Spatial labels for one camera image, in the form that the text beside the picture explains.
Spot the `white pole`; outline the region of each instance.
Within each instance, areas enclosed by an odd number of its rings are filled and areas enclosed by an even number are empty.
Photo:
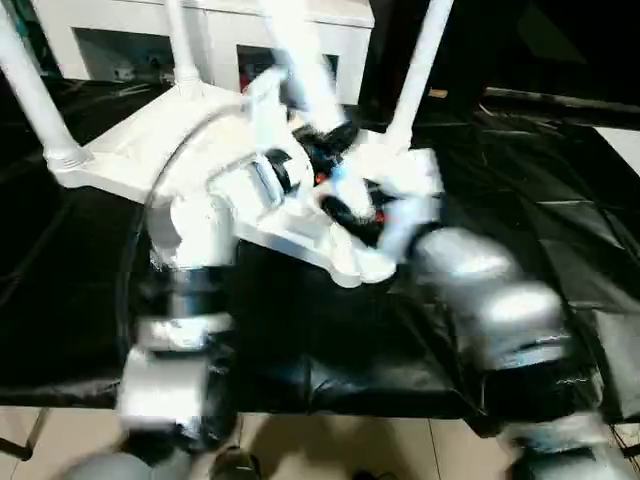
[[[315,28],[306,19],[303,0],[262,0],[271,33],[285,50],[296,93],[309,123],[329,133],[346,119],[338,104],[329,69],[320,53]]]
[[[393,121],[387,129],[387,145],[398,149],[406,149],[411,145],[411,128],[418,114],[452,6],[453,0],[431,0],[429,3]]]
[[[0,2],[0,67],[44,147],[49,170],[80,166],[89,155],[73,139]]]
[[[197,82],[200,80],[200,74],[191,54],[182,0],[166,0],[165,7],[169,18],[169,38],[175,64],[176,85]]]

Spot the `floor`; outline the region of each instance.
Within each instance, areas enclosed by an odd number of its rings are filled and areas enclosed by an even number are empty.
[[[37,412],[0,408],[0,436],[24,443]],[[52,410],[31,460],[0,454],[0,478],[50,480],[121,437],[111,411]],[[389,480],[486,480],[502,478],[510,463],[505,445],[453,420],[245,415],[234,441],[260,459],[271,480],[349,480],[359,469]],[[212,459],[202,458],[191,478],[207,479]]]

